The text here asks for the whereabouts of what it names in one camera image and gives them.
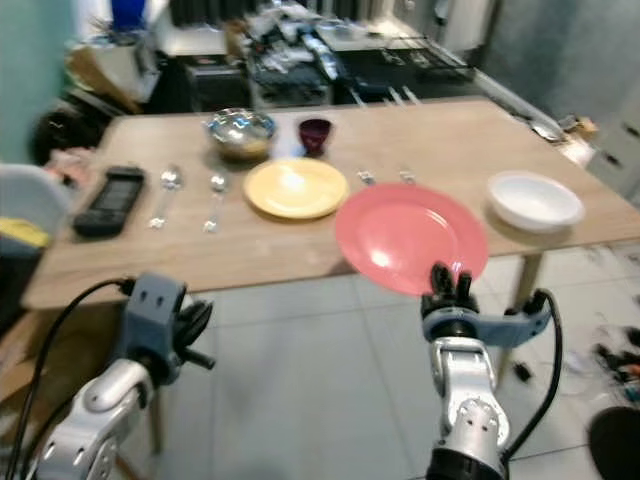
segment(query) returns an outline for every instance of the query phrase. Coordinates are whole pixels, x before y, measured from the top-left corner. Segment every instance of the yellow plate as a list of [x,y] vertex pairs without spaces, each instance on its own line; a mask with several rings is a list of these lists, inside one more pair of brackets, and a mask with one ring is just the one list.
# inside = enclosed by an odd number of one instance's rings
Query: yellow plate
[[331,165],[308,158],[258,165],[244,181],[253,205],[284,218],[316,218],[336,210],[349,193],[344,175]]

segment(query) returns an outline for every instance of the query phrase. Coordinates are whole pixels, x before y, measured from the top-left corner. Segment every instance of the pink plate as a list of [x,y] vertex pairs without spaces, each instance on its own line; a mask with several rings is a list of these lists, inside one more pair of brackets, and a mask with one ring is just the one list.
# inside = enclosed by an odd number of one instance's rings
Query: pink plate
[[338,211],[343,255],[374,282],[409,295],[431,292],[434,263],[457,277],[482,273],[489,256],[482,225],[451,197],[405,184],[374,185]]

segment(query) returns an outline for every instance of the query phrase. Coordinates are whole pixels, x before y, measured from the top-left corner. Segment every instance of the bowl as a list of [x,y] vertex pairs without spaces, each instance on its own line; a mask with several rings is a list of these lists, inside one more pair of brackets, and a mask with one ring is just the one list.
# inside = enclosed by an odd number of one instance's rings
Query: bowl
[[489,196],[500,218],[530,232],[553,232],[584,218],[584,206],[575,193],[530,172],[494,176],[489,180]]
[[324,118],[310,118],[300,122],[298,134],[307,155],[315,156],[323,152],[331,127],[331,122]]
[[255,162],[269,156],[276,123],[264,113],[225,108],[205,123],[225,160]]

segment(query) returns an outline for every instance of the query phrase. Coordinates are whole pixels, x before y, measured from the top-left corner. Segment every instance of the white bowl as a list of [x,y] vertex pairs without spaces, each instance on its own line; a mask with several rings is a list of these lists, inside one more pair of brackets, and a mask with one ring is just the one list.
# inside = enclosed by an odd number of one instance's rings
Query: white bowl
[[500,173],[489,180],[489,195],[500,218],[530,232],[552,232],[584,218],[575,193],[535,173]]

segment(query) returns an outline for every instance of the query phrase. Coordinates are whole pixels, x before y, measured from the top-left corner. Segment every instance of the yellow object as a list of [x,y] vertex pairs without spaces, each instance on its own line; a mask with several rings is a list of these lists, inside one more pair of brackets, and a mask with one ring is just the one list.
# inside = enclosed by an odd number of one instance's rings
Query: yellow object
[[335,211],[349,186],[344,175],[325,162],[287,158],[251,170],[244,192],[253,205],[271,215],[308,219]]
[[0,217],[0,237],[11,237],[36,248],[49,243],[49,235],[44,230],[21,218]]

